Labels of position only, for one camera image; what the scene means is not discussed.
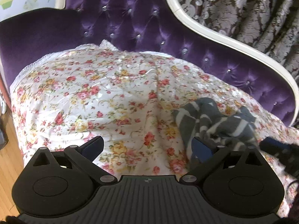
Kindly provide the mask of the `grey white striped garment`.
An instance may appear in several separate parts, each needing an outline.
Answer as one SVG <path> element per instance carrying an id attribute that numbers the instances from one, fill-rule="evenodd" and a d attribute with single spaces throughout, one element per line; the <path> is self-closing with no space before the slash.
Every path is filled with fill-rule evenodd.
<path id="1" fill-rule="evenodd" d="M 223 145 L 232 151 L 258 148 L 254 125 L 256 118 L 244 106 L 227 116 L 220 112 L 213 99 L 199 98 L 173 110 L 172 115 L 189 159 L 189 167 L 194 137 L 208 147 Z"/>

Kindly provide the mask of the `floral bed cover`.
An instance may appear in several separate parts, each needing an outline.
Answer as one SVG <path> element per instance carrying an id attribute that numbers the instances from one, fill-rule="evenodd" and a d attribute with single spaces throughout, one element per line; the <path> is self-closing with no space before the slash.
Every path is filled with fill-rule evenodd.
<path id="1" fill-rule="evenodd" d="M 192 63 L 101 45 L 45 55 L 11 85 L 24 169 L 6 223 L 298 223 L 298 177 L 262 151 L 267 137 L 298 145 L 284 124 L 246 92 Z M 213 99 L 230 116 L 256 118 L 258 148 L 232 151 L 199 183 L 180 183 L 189 159 L 172 111 Z M 95 136 L 95 165 L 117 183 L 98 183 L 65 156 Z"/>

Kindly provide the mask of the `brown silver damask curtain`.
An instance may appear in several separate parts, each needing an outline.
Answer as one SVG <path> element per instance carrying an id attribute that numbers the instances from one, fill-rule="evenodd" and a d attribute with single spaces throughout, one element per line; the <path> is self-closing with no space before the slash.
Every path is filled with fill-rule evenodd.
<path id="1" fill-rule="evenodd" d="M 201 25 L 268 55 L 298 77 L 298 0 L 178 0 Z"/>

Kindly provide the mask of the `purple tufted headboard white frame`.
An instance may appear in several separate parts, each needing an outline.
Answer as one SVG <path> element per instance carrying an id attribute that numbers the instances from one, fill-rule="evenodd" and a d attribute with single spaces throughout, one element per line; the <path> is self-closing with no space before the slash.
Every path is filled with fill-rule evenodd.
<path id="1" fill-rule="evenodd" d="M 298 85 L 275 60 L 190 18 L 178 0 L 66 0 L 1 22 L 4 97 L 27 65 L 46 54 L 100 44 L 161 52 L 201 67 L 256 99 L 287 126 L 298 115 Z"/>

